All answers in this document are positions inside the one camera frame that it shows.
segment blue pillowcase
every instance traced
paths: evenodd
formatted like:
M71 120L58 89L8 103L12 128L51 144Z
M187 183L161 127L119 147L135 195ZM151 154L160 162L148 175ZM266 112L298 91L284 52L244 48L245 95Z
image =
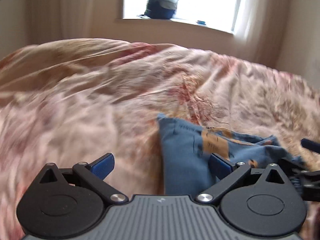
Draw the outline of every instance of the blue pillowcase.
M166 195L191 195L218 182L208 161L216 153L230 162L265 168L280 158L292 160L275 136L240 134L224 128L206 128L179 118L158 115Z

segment black backpack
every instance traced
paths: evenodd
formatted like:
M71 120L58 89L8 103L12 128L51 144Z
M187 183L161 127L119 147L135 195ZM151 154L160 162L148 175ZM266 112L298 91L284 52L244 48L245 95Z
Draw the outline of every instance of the black backpack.
M171 19L177 10L178 0L148 0L145 15L152 19Z

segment beige wall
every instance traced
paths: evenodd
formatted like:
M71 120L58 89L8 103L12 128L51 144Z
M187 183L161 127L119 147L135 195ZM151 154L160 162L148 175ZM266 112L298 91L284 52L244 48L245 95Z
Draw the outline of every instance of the beige wall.
M0 0L0 59L28 44L25 0Z
M320 88L320 0L292 0L277 69Z

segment bedspread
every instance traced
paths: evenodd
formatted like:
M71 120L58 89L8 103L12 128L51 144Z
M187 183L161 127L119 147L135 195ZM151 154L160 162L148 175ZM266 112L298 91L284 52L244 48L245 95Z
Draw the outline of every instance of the bedspread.
M128 196L162 193L159 112L273 134L320 169L300 146L320 140L319 96L300 76L172 44L74 39L17 50L0 61L0 239L23 236L15 208L47 162L72 167L112 152L105 181ZM319 220L312 205L305 240Z

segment black circular housing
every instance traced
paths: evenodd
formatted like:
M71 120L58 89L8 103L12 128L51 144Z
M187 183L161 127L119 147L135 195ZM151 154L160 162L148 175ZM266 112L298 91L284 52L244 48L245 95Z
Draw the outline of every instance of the black circular housing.
M17 206L17 217L26 233L65 239L87 231L103 210L96 193L56 181L31 185Z
M307 214L292 185L272 182L230 191L220 203L220 212L233 227L261 237L299 231Z

